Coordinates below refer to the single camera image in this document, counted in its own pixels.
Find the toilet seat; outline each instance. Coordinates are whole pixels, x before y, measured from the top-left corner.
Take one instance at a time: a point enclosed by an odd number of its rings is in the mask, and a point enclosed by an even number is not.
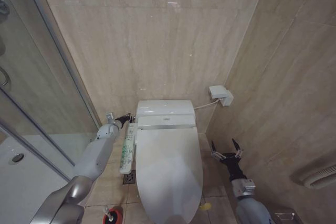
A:
[[[189,223],[202,196],[203,171],[197,129],[138,129],[137,186],[156,224]]]

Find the toilet brush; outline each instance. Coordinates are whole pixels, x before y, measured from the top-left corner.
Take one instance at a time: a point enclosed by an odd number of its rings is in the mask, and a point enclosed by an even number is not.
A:
[[[122,224],[122,208],[113,207],[109,209],[108,206],[103,206],[103,212],[105,214],[103,224]]]

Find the yellow sticker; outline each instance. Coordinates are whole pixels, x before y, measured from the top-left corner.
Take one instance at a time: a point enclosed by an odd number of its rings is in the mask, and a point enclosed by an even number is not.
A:
[[[204,205],[200,205],[200,206],[199,206],[199,209],[200,209],[201,211],[209,210],[209,209],[211,209],[211,204],[210,204],[210,203],[205,203]]]

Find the floor drain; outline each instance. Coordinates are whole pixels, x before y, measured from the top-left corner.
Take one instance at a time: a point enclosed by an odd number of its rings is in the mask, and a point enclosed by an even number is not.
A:
[[[14,163],[20,162],[24,158],[24,156],[25,155],[23,153],[17,154],[12,158],[12,161]]]
[[[132,170],[130,174],[124,174],[123,185],[135,184],[135,170]]]

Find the bathroom floor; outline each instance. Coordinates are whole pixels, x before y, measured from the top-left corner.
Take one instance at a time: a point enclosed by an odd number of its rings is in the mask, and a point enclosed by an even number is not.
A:
[[[223,181],[217,170],[217,164],[211,157],[211,149],[205,134],[198,135],[203,163],[203,197],[201,204],[212,205],[208,211],[198,210],[192,224],[237,224],[228,201]],[[123,139],[117,139],[104,173],[97,180],[87,201],[83,224],[101,224],[102,206],[121,206],[123,224],[153,223],[146,215],[138,195],[137,185],[123,185],[123,176],[119,173]]]

